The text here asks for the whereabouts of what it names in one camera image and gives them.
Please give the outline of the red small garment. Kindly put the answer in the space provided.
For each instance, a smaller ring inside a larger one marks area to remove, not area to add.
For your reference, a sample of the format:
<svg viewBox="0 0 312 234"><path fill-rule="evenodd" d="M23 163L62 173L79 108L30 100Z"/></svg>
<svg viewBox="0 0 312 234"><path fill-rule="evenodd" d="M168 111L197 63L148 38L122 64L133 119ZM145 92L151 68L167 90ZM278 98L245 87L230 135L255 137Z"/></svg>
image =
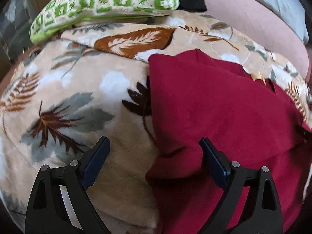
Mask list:
<svg viewBox="0 0 312 234"><path fill-rule="evenodd" d="M198 49L153 54L148 63L159 155L146 180L159 211L157 233L197 233L223 193L202 167L204 137L245 168L269 168L289 229L311 164L309 127L293 100L272 81L254 81L241 65Z"/></svg>

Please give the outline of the beige leaf-print blanket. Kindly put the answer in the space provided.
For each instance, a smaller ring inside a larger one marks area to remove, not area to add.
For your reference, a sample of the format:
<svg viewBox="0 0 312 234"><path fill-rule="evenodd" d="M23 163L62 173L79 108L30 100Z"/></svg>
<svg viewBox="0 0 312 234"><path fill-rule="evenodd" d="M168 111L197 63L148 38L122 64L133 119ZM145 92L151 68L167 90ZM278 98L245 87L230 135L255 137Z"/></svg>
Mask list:
<svg viewBox="0 0 312 234"><path fill-rule="evenodd" d="M201 50L270 80L303 115L311 142L311 93L297 69L212 16L175 11L135 23L66 30L1 95L1 233L25 233L41 166L79 160L104 136L111 148L87 194L109 233L157 233L159 211L146 174L159 155L148 59Z"/></svg>

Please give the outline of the green white patterned pillow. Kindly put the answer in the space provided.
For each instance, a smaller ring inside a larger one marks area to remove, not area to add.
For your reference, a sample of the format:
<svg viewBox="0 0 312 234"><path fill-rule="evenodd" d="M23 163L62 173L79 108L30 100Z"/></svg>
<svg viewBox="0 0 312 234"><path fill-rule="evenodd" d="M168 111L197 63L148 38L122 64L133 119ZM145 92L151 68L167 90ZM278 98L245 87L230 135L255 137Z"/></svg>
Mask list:
<svg viewBox="0 0 312 234"><path fill-rule="evenodd" d="M29 36L39 44L80 22L165 16L178 7L179 0L51 0L33 21Z"/></svg>

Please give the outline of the pink bedsheet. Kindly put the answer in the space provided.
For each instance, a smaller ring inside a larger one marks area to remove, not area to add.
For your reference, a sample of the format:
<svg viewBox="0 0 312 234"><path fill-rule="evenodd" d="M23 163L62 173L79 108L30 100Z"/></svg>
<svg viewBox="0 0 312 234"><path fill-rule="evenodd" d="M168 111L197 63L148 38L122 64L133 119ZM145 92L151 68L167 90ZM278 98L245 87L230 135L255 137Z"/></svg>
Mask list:
<svg viewBox="0 0 312 234"><path fill-rule="evenodd" d="M299 37L255 0L205 0L207 14L225 22L266 49L283 55L309 80L310 61Z"/></svg>

